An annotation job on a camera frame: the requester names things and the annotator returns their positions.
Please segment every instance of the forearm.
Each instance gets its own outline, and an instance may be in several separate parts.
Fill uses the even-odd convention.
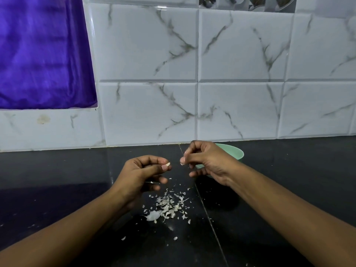
[[[356,228],[245,165],[236,170],[230,187],[311,263],[356,266]]]
[[[0,265],[64,266],[122,206],[120,199],[104,193],[69,216],[1,251]]]

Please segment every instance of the purple curtain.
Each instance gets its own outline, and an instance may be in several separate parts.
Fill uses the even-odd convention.
[[[90,107],[82,0],[0,0],[0,108]]]

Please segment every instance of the person's left arm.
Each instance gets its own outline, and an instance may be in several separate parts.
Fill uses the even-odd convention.
[[[90,242],[95,233],[110,219],[133,207],[144,191],[159,190],[147,179],[167,183],[160,174],[172,167],[168,160],[142,156],[128,160],[113,186],[58,222],[30,235],[0,252],[2,267],[65,266]]]

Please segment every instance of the person's right arm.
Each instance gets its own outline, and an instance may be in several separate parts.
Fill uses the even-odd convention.
[[[189,176],[210,174],[231,187],[312,264],[356,266],[356,228],[318,209],[242,164],[216,144],[193,141],[181,164],[203,164]]]

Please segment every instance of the person's left hand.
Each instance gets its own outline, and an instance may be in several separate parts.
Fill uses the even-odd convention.
[[[163,157],[141,156],[126,161],[117,180],[109,189],[115,197],[123,200],[125,206],[131,209],[141,193],[158,191],[161,187],[150,182],[166,184],[168,180],[161,176],[172,166],[167,166],[169,161]]]

